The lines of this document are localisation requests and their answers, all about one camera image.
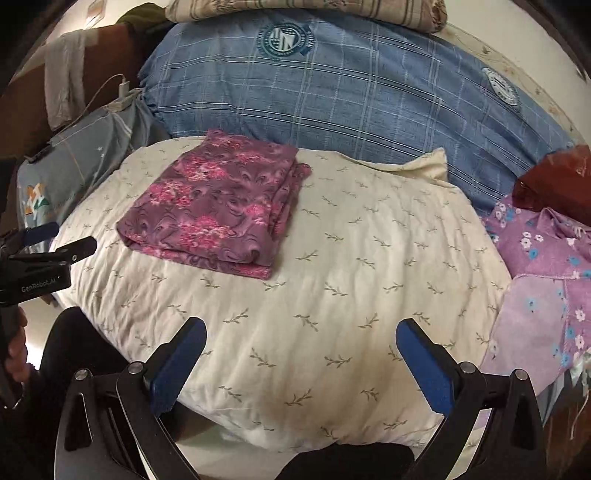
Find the folded pink cloth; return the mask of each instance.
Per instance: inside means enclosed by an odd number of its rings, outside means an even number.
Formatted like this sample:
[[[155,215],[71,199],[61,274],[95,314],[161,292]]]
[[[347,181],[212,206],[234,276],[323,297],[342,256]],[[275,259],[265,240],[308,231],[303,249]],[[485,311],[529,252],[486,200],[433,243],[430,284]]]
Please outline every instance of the folded pink cloth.
[[[271,276],[302,181],[297,148],[210,130],[117,223],[125,245],[247,277]]]

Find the human hand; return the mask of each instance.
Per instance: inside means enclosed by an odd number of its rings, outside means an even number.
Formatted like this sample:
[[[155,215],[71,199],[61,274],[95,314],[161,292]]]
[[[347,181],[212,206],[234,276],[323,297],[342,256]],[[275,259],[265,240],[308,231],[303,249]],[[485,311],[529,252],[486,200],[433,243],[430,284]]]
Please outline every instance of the human hand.
[[[15,382],[26,382],[31,376],[31,365],[27,363],[27,346],[25,342],[25,327],[27,326],[27,317],[22,308],[18,308],[18,320],[20,327],[17,334],[8,344],[8,357],[4,363],[6,372],[12,375]]]

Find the blue plaid quilt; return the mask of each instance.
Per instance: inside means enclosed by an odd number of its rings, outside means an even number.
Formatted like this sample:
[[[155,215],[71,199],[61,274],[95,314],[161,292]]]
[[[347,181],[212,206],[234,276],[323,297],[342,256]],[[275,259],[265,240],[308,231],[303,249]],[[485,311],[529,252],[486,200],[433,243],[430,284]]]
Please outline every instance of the blue plaid quilt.
[[[209,128],[376,163],[445,148],[481,214],[569,136],[530,97],[436,37],[335,11],[176,25],[140,72],[174,137]]]

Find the charging cable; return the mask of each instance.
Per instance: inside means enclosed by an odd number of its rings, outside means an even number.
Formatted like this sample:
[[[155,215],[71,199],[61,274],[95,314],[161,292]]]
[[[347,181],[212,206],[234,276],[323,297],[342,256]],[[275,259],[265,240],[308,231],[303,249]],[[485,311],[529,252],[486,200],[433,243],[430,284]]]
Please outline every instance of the charging cable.
[[[72,120],[69,124],[67,124],[63,129],[65,130],[66,128],[70,128],[72,125],[74,125],[78,120],[80,120],[83,116],[86,115],[86,112],[88,112],[88,109],[90,107],[90,105],[92,104],[92,102],[95,101],[97,95],[100,93],[100,91],[105,88],[105,86],[114,78],[117,77],[121,77],[121,83],[119,84],[119,97],[118,99],[124,98],[129,94],[129,82],[126,80],[125,75],[123,75],[122,73],[116,73],[115,75],[112,75],[111,77],[107,78],[105,80],[105,82],[100,86],[100,88],[96,91],[96,93],[92,96],[92,98],[90,99],[90,102],[88,102],[88,104],[86,105],[86,107],[84,108],[84,110],[82,110],[82,113],[80,115],[78,115],[78,117],[75,120]]]

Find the red bag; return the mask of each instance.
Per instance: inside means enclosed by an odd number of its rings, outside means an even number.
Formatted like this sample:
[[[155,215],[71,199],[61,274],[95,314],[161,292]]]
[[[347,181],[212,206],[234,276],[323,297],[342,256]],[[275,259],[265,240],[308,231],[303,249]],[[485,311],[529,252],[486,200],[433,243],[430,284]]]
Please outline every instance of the red bag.
[[[513,205],[539,212],[551,207],[591,225],[591,151],[577,145],[546,155],[513,186]]]

